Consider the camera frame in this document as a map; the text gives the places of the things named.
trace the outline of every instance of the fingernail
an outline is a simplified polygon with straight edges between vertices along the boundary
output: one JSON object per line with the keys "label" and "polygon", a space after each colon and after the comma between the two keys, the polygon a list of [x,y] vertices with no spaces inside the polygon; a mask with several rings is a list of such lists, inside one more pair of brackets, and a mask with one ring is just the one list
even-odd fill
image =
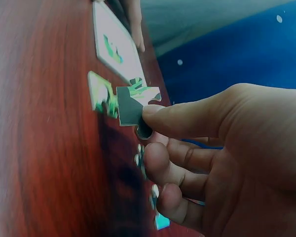
{"label": "fingernail", "polygon": [[165,184],[164,186],[163,186],[163,188],[162,188],[162,193],[163,193],[163,191],[165,191],[165,189],[166,189],[166,187],[168,186],[168,184]]}
{"label": "fingernail", "polygon": [[153,115],[163,108],[161,105],[146,105],[143,107],[143,115]]}

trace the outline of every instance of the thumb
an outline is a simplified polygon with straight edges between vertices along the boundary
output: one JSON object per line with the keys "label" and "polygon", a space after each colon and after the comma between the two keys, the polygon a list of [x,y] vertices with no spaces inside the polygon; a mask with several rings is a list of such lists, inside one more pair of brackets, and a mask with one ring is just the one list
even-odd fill
{"label": "thumb", "polygon": [[171,138],[219,137],[224,140],[228,130],[226,118],[255,87],[260,86],[236,84],[196,102],[169,107],[148,105],[143,109],[143,119],[154,131]]}

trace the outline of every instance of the green printed image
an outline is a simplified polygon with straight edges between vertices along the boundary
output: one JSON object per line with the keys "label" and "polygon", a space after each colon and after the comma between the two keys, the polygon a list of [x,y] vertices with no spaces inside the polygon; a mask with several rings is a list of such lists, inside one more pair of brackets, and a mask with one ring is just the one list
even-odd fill
{"label": "green printed image", "polygon": [[118,54],[117,47],[109,41],[109,38],[104,35],[104,43],[107,48],[108,54],[110,57],[112,57],[117,63],[122,64],[123,58]]}
{"label": "green printed image", "polygon": [[116,119],[118,103],[111,83],[94,72],[89,72],[88,78],[93,110],[103,113],[106,108],[107,115]]}

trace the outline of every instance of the blue floor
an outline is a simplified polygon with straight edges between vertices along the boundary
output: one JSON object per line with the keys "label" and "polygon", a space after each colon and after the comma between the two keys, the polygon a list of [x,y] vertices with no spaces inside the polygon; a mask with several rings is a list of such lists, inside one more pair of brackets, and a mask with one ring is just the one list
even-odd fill
{"label": "blue floor", "polygon": [[158,62],[176,104],[209,97],[239,82],[296,88],[296,1],[195,39]]}

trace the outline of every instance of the green puzzle piece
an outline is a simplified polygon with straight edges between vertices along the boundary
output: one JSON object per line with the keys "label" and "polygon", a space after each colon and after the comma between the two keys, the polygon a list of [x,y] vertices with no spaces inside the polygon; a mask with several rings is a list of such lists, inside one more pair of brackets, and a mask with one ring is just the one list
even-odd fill
{"label": "green puzzle piece", "polygon": [[89,72],[89,90],[91,95],[92,109],[116,119],[118,115],[118,102],[113,93],[112,85],[94,72]]}

